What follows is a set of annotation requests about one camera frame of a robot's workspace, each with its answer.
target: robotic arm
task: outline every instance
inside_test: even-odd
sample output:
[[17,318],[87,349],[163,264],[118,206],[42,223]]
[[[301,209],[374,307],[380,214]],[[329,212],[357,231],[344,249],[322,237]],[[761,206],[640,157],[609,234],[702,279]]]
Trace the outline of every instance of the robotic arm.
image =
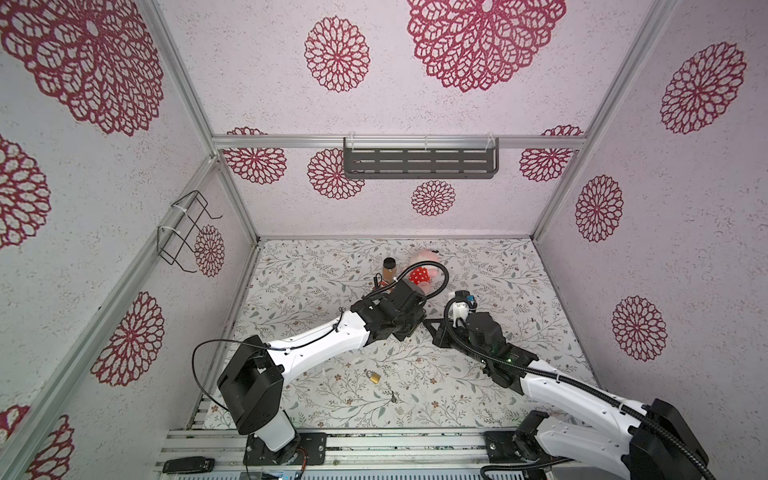
[[[673,406],[659,399],[646,406],[593,387],[580,388],[583,384],[534,353],[507,343],[490,313],[475,311],[477,304],[469,292],[456,292],[443,321],[425,320],[427,296],[403,277],[388,293],[376,290],[354,303],[349,312],[300,335],[269,344],[259,336],[246,339],[249,345],[238,348],[217,381],[237,431],[255,433],[273,453],[275,463],[288,462],[300,437],[280,409],[283,384],[340,353],[390,335],[403,341],[423,323],[436,346],[457,349],[483,362],[483,372],[502,388],[556,406],[592,425],[571,425],[533,411],[515,430],[512,441],[503,445],[513,462],[541,465],[566,458],[627,480],[701,478],[707,454]],[[642,412],[636,415],[640,418],[628,415],[628,409]],[[675,439],[649,428],[653,423]],[[701,468],[678,444],[695,453]]]

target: red doily pattern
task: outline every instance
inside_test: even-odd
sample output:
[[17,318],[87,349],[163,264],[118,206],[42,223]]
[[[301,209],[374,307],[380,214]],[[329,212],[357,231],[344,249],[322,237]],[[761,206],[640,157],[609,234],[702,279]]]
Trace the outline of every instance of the red doily pattern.
[[159,115],[163,71],[131,0],[0,0],[0,34],[77,120],[131,136]]
[[352,180],[344,175],[344,152],[338,148],[319,151],[306,168],[312,187],[328,198],[354,197],[366,184],[365,180]]
[[8,440],[18,423],[29,411],[29,406],[14,405],[10,409],[0,412],[0,446]]
[[[227,135],[266,135],[256,128],[238,127]],[[232,171],[255,184],[277,182],[286,173],[282,148],[231,148],[221,152]]]
[[51,211],[38,163],[0,135],[0,249],[34,237]]
[[45,439],[43,449],[35,456],[27,468],[27,480],[44,478],[61,480],[69,472],[69,460],[74,453],[72,443],[74,429],[69,426],[69,415],[62,415],[56,424],[56,430]]
[[413,191],[411,206],[421,215],[434,217],[447,212],[455,199],[453,187],[440,180],[430,180]]
[[744,82],[744,52],[722,42],[686,60],[661,98],[661,121],[683,135],[700,130],[725,113]]
[[224,265],[224,240],[213,225],[206,225],[194,241],[194,258],[205,276],[216,276]]
[[600,175],[588,181],[576,202],[576,226],[581,235],[599,242],[613,234],[619,226],[624,201],[613,178]]
[[621,349],[637,360],[653,360],[667,346],[667,324],[645,298],[628,296],[619,302],[611,323]]
[[140,292],[91,367],[99,383],[126,386],[149,370],[163,346],[165,318],[157,300]]
[[432,279],[429,278],[429,272],[427,269],[423,266],[420,266],[419,268],[414,269],[409,275],[408,280],[411,280],[415,285],[419,285],[423,282],[431,282]]
[[408,33],[427,75],[488,90],[528,67],[565,15],[565,0],[408,0]]
[[371,59],[366,38],[344,18],[325,17],[317,22],[304,48],[312,76],[330,91],[349,91],[368,73]]
[[[573,125],[558,125],[542,135],[581,135],[584,132]],[[560,177],[574,151],[567,148],[528,148],[520,157],[520,171],[523,177],[545,182]]]

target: brown bottle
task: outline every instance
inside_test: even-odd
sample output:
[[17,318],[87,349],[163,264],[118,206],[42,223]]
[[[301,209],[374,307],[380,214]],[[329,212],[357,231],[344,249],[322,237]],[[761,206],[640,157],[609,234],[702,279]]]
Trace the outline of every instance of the brown bottle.
[[382,279],[387,285],[392,285],[395,282],[395,274],[397,273],[397,263],[392,257],[386,257],[384,259],[384,265],[382,267]]

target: brass padlock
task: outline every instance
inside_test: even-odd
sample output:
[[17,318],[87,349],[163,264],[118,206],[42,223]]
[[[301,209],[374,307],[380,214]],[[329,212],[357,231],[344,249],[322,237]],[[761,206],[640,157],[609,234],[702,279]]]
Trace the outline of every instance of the brass padlock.
[[382,379],[381,375],[371,370],[366,370],[366,376],[368,377],[368,380],[374,383],[379,383],[379,380]]

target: black wire rack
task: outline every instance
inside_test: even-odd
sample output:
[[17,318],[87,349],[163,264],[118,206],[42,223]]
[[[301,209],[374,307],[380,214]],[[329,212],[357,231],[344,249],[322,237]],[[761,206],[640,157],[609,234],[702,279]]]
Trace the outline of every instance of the black wire rack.
[[[198,213],[197,216],[193,218],[189,214],[189,209],[192,208],[195,202],[197,202],[197,204],[199,204],[202,208],[200,210],[200,213]],[[178,265],[179,268],[181,268],[183,271],[187,273],[196,273],[197,270],[187,270],[186,268],[184,268],[181,262],[179,262],[178,257],[181,254],[181,251],[184,249],[184,247],[187,247],[192,252],[192,254],[195,253],[195,249],[187,242],[187,239],[192,234],[192,232],[195,231],[195,229],[197,229],[198,232],[201,231],[200,225],[198,225],[197,222],[200,220],[200,217],[203,216],[203,213],[205,213],[208,216],[208,218],[210,218],[211,220],[218,220],[221,217],[223,217],[223,215],[219,215],[218,217],[211,216],[210,212],[208,211],[208,200],[206,200],[205,196],[199,190],[192,190],[190,193],[184,195],[182,198],[173,202],[171,204],[171,207],[178,208],[179,210],[183,211],[184,216],[180,218],[179,221],[176,222],[176,224],[172,227],[168,225],[160,225],[157,228],[157,234],[155,235],[155,243],[157,245],[157,254],[160,256],[160,258],[165,260],[166,263],[168,263],[168,265],[175,264],[175,265]],[[192,222],[192,224],[190,225],[189,230],[185,234],[182,234],[178,230],[178,227],[181,224],[181,221],[185,217],[188,218]],[[161,247],[160,245],[161,237],[163,236],[164,231],[170,232],[170,235],[167,237],[167,239],[163,243],[163,246]],[[179,245],[179,248],[178,250],[176,250],[176,253],[171,253],[167,250],[167,247],[170,241],[174,237],[178,237],[179,239],[181,239],[181,245]]]

